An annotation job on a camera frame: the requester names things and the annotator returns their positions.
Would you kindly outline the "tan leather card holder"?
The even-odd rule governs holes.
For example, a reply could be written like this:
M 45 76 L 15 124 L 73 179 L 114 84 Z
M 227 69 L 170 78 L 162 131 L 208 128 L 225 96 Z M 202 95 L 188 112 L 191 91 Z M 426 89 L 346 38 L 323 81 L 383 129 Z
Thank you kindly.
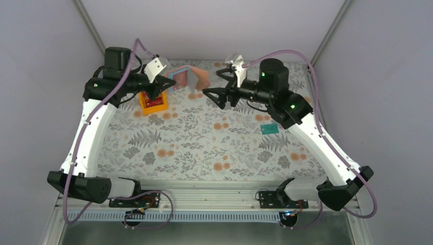
M 184 65 L 180 66 L 176 69 L 169 70 L 165 73 L 165 77 L 173 79 L 173 76 L 181 71 L 188 71 L 188 83 L 187 86 L 191 92 L 194 91 L 202 91 L 205 88 L 208 88 L 210 86 L 210 80 L 209 80 L 209 73 L 203 69 L 190 66 L 190 65 Z M 174 93 L 177 89 L 176 85 L 169 88 L 169 93 Z

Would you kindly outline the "teal green card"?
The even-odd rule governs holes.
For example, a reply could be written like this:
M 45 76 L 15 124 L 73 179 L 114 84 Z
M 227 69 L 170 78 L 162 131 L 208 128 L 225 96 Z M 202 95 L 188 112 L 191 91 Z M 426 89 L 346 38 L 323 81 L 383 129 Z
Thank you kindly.
M 260 125 L 262 135 L 278 134 L 279 128 L 277 124 Z

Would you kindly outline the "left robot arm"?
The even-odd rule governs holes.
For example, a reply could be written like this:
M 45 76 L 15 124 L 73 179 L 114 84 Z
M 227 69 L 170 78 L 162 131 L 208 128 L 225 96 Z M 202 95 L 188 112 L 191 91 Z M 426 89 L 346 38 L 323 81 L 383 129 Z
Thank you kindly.
M 155 99 L 174 86 L 174 80 L 164 77 L 169 66 L 160 55 L 143 64 L 129 48 L 107 48 L 104 65 L 85 84 L 82 117 L 69 154 L 58 171 L 49 172 L 47 182 L 65 197 L 98 204 L 135 195 L 138 181 L 98 175 L 100 150 L 108 126 L 127 94 L 145 92 Z

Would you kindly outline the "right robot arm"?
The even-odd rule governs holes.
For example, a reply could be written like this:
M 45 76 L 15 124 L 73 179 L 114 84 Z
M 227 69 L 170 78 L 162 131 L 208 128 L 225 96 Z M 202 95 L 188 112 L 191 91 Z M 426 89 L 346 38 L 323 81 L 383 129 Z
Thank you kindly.
M 325 171 L 326 179 L 318 184 L 295 178 L 284 181 L 276 190 L 280 203 L 286 206 L 288 201 L 319 200 L 331 210 L 344 209 L 373 176 L 373 170 L 348 157 L 316 120 L 310 103 L 289 90 L 289 70 L 283 62 L 262 60 L 257 81 L 247 78 L 242 61 L 226 64 L 216 74 L 227 85 L 206 88 L 203 93 L 221 109 L 227 103 L 235 107 L 241 99 L 265 105 L 265 112 L 304 144 Z

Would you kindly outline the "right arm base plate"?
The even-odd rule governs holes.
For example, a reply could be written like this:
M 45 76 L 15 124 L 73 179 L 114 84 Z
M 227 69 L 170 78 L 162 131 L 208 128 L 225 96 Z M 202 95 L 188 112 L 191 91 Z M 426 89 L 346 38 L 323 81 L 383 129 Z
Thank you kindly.
M 260 190 L 255 195 L 261 209 L 300 209 L 308 208 L 307 201 L 293 201 L 285 194 L 278 194 L 276 191 Z

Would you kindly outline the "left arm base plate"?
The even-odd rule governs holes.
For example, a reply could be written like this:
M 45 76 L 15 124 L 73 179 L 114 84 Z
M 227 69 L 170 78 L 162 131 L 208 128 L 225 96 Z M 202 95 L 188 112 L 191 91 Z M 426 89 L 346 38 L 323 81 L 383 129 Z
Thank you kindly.
M 111 199 L 110 208 L 158 208 L 161 193 L 155 190 L 141 190 L 133 195 L 134 199 Z

